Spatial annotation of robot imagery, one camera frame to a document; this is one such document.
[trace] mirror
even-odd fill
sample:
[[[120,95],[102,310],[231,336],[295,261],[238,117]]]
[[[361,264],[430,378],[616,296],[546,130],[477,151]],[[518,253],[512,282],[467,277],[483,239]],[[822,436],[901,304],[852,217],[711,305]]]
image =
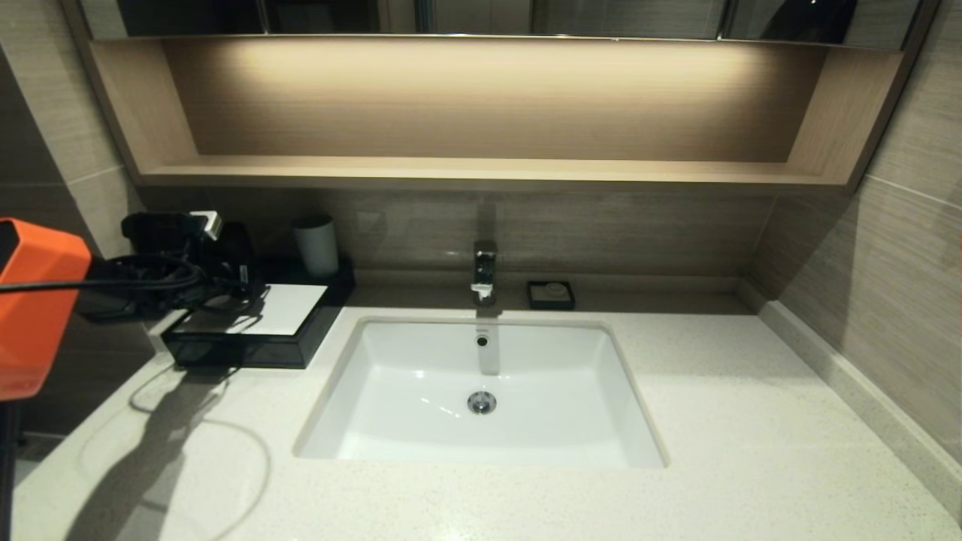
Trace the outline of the mirror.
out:
[[[901,49],[920,0],[80,2],[95,39],[251,34],[716,39],[722,34],[726,39]]]
[[[727,39],[901,49],[919,0],[731,0]]]
[[[725,0],[80,0],[95,39],[478,34],[715,39]]]

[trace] baseboard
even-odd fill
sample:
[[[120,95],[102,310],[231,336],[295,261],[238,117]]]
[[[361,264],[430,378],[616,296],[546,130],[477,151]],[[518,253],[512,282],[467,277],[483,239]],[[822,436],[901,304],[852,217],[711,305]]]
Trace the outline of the baseboard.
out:
[[[807,323],[742,280],[737,295],[844,400],[962,524],[962,465]]]

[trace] orange object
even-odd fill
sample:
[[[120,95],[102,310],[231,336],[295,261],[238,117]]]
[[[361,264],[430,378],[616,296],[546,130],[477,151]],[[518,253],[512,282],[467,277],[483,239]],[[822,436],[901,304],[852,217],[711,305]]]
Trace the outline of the orange object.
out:
[[[80,237],[0,218],[0,285],[83,280],[89,266]],[[77,290],[0,294],[0,401],[40,390],[76,299]]]

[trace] drain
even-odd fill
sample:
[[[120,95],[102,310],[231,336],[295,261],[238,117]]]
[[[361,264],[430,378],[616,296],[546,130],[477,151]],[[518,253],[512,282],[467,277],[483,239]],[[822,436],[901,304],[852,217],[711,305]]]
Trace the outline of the drain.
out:
[[[497,399],[488,391],[478,391],[468,397],[468,409],[478,415],[488,415],[497,407]]]

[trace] undermount sink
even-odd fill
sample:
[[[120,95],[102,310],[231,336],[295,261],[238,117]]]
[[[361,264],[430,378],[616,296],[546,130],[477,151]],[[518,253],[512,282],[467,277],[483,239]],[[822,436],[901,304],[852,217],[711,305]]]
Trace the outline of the undermount sink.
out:
[[[614,340],[586,325],[362,322],[295,453],[665,467]]]

